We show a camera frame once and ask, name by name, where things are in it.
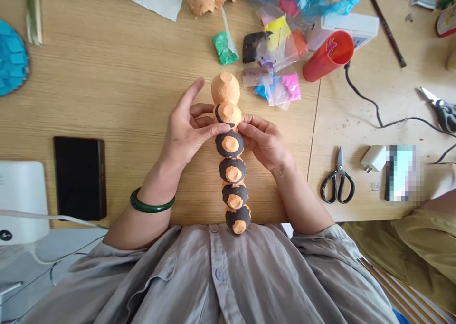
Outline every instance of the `charging cable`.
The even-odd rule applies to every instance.
[[[407,121],[407,120],[418,120],[418,121],[421,121],[421,122],[424,122],[425,124],[427,124],[429,127],[431,127],[432,129],[440,132],[440,133],[443,133],[443,134],[446,134],[446,135],[449,135],[449,136],[452,136],[454,138],[456,138],[456,135],[452,134],[452,133],[448,133],[448,132],[444,132],[443,130],[440,130],[438,129],[437,127],[433,126],[432,124],[430,124],[428,121],[420,118],[420,117],[407,117],[407,118],[404,118],[404,119],[401,119],[401,120],[397,120],[397,121],[394,121],[394,122],[391,122],[391,123],[388,123],[388,124],[383,124],[382,120],[380,119],[380,109],[379,109],[379,105],[372,101],[371,99],[368,99],[367,97],[363,96],[359,90],[355,87],[355,85],[352,83],[352,81],[350,80],[350,77],[348,76],[348,69],[350,68],[350,63],[351,61],[349,61],[347,64],[345,64],[345,66],[343,67],[345,69],[345,79],[347,80],[347,83],[348,85],[352,88],[352,90],[355,92],[356,95],[358,95],[360,98],[362,98],[363,100],[366,100],[368,102],[371,102],[374,107],[375,107],[375,111],[376,111],[376,115],[377,115],[377,121],[379,122],[379,125],[380,125],[380,128],[386,128],[386,127],[389,127],[389,126],[392,126],[394,124],[398,124],[398,123],[401,123],[401,122],[404,122],[404,121]],[[452,150],[456,147],[456,143],[451,146],[450,148],[448,148],[441,156],[440,158],[436,161],[436,162],[433,162],[431,163],[432,165],[437,165],[437,164],[446,164],[446,163],[455,163],[455,162],[442,162],[442,160],[445,158],[445,156]]]
[[[92,222],[87,222],[87,221],[84,221],[82,219],[77,219],[77,218],[74,218],[74,217],[71,217],[71,216],[64,216],[64,215],[56,215],[56,216],[51,216],[51,215],[42,215],[42,214],[34,214],[34,213],[29,213],[29,212],[22,212],[22,211],[12,211],[12,210],[4,210],[4,209],[0,209],[0,216],[9,216],[9,217],[21,217],[21,218],[30,218],[30,219],[46,219],[46,220],[50,220],[50,219],[62,219],[62,220],[66,220],[66,221],[70,221],[70,222],[74,222],[74,223],[77,223],[77,224],[82,224],[82,225],[86,225],[86,226],[89,226],[89,227],[97,227],[97,228],[100,228],[100,229],[106,229],[108,230],[109,228],[107,227],[104,227],[104,226],[101,226],[97,223],[92,223]],[[79,252],[80,250],[84,249],[85,247],[91,245],[92,243],[94,243],[95,241],[98,241],[99,239],[103,238],[104,235],[100,236],[99,238],[96,238],[94,239],[92,242],[90,243],[87,243],[85,246],[79,248],[78,250],[75,250],[74,252],[72,253],[69,253],[69,254],[66,254],[60,258],[58,258],[57,260],[53,260],[53,261],[44,261],[42,260],[37,254],[36,254],[36,247],[35,247],[35,244],[32,244],[31,245],[31,249],[29,250],[30,254],[33,256],[33,258],[36,260],[36,262],[42,264],[42,265],[52,265],[56,262],[60,262],[62,261],[64,258],[67,258],[68,256],[71,256],[77,252]]]

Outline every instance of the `black-handled scissors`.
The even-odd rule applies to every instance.
[[[424,96],[431,102],[438,119],[438,124],[444,132],[456,132],[456,104],[445,102],[429,90],[420,88]]]
[[[338,174],[341,176],[341,183],[339,185],[339,188],[337,188],[337,180],[336,180],[336,176]],[[342,200],[342,190],[343,190],[343,186],[345,183],[345,178],[347,178],[348,181],[350,182],[351,189],[350,189],[350,194],[348,195],[348,197],[345,200]],[[329,181],[332,181],[331,199],[327,199],[326,194],[325,194],[326,185],[328,185]],[[352,200],[353,195],[355,194],[355,183],[353,182],[352,178],[348,175],[348,173],[345,172],[343,169],[342,146],[340,147],[339,154],[337,155],[336,170],[333,173],[331,173],[330,175],[328,175],[326,177],[326,179],[323,181],[323,184],[320,188],[320,194],[321,194],[323,200],[328,204],[333,204],[336,201],[336,198],[339,201],[339,203],[347,204],[349,201]]]

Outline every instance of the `caterpillar craft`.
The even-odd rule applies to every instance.
[[[247,168],[240,158],[244,150],[244,140],[238,133],[238,124],[242,113],[238,108],[239,82],[231,73],[223,72],[214,77],[210,86],[214,100],[214,121],[230,125],[228,133],[215,139],[217,152],[223,157],[218,171],[223,179],[222,199],[227,205],[225,219],[228,227],[235,234],[242,234],[250,224],[251,212],[246,204],[248,200],[244,178]]]

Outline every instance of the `smartphone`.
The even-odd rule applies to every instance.
[[[386,201],[411,201],[417,178],[417,147],[409,145],[386,148]]]
[[[59,215],[99,221],[106,217],[105,143],[54,136]]]

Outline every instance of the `silver scissors blade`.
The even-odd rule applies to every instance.
[[[423,88],[422,86],[420,86],[420,90],[421,92],[423,93],[424,96],[426,96],[426,98],[431,101],[431,103],[433,105],[437,105],[437,102],[440,101],[440,98],[438,98],[437,96],[435,96],[432,92],[430,92],[429,90]]]
[[[339,154],[337,155],[337,172],[340,172],[343,167],[343,150],[342,146],[339,148]]]

